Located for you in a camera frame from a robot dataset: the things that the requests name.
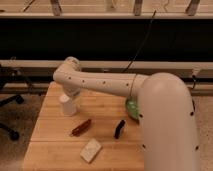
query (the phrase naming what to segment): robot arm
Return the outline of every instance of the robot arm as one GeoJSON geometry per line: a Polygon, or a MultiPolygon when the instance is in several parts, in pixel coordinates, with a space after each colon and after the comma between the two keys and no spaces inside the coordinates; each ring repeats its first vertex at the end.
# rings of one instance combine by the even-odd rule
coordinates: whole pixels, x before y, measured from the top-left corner
{"type": "Polygon", "coordinates": [[[192,99],[178,77],[84,73],[77,59],[67,58],[54,80],[68,96],[82,87],[137,99],[145,171],[200,171],[192,99]]]}
{"type": "Polygon", "coordinates": [[[147,78],[136,74],[81,72],[79,66],[77,59],[69,57],[53,75],[54,80],[63,86],[64,92],[70,97],[81,87],[136,99],[139,88],[147,78]]]}

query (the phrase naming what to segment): cable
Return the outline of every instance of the cable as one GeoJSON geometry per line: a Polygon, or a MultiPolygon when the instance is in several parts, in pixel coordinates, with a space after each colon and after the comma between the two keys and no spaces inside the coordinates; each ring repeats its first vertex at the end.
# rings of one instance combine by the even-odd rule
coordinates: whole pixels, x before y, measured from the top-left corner
{"type": "Polygon", "coordinates": [[[193,86],[192,86],[192,90],[194,90],[194,89],[195,89],[195,86],[196,86],[196,84],[197,84],[197,78],[196,78],[196,76],[195,76],[195,75],[192,75],[192,79],[193,79],[193,86]]]}
{"type": "Polygon", "coordinates": [[[138,55],[141,52],[141,50],[144,48],[144,45],[146,44],[146,42],[147,42],[147,40],[149,38],[149,35],[150,35],[150,32],[151,32],[151,28],[152,28],[152,23],[154,21],[156,12],[157,12],[156,10],[153,12],[153,15],[152,15],[152,18],[151,18],[151,20],[149,22],[149,26],[148,26],[145,38],[141,42],[141,45],[139,46],[138,50],[136,51],[136,54],[135,54],[134,58],[131,60],[131,62],[128,64],[128,66],[122,71],[122,73],[125,73],[129,69],[129,67],[132,65],[132,63],[135,61],[135,59],[138,57],[138,55]]]}
{"type": "Polygon", "coordinates": [[[164,4],[163,8],[165,10],[165,12],[168,12],[167,10],[167,6],[170,4],[170,0],[167,1],[167,3],[164,4]]]}

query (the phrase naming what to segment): wooden table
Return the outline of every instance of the wooden table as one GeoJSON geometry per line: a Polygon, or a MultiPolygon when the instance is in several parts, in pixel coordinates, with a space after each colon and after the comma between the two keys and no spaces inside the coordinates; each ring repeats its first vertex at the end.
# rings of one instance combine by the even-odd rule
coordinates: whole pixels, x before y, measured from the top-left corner
{"type": "Polygon", "coordinates": [[[82,90],[80,108],[73,117],[61,113],[58,98],[61,86],[52,82],[44,99],[28,150],[23,171],[143,171],[143,154],[139,125],[125,112],[125,98],[82,90]],[[70,137],[73,128],[86,119],[91,128],[80,137],[70,137]],[[121,119],[124,132],[114,139],[114,130],[121,119]],[[82,148],[91,139],[103,148],[92,163],[81,157],[82,148]]]}

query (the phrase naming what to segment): brown sausage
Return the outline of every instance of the brown sausage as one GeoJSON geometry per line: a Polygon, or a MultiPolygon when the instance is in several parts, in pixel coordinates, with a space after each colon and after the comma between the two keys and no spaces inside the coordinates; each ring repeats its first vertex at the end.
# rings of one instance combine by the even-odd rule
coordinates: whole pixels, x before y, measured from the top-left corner
{"type": "Polygon", "coordinates": [[[85,122],[83,122],[82,124],[80,124],[79,126],[77,126],[75,129],[72,130],[71,135],[79,136],[81,133],[85,132],[91,125],[91,121],[92,121],[91,119],[88,119],[85,122]]]}

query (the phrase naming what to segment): black wall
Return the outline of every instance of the black wall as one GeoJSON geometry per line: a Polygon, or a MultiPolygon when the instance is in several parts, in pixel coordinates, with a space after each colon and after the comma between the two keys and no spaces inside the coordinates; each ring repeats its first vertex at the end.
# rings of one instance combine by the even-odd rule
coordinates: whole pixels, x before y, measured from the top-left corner
{"type": "MultiPolygon", "coordinates": [[[[0,19],[0,59],[131,60],[149,22],[0,19]]],[[[213,61],[213,20],[154,20],[136,60],[213,61]]]]}

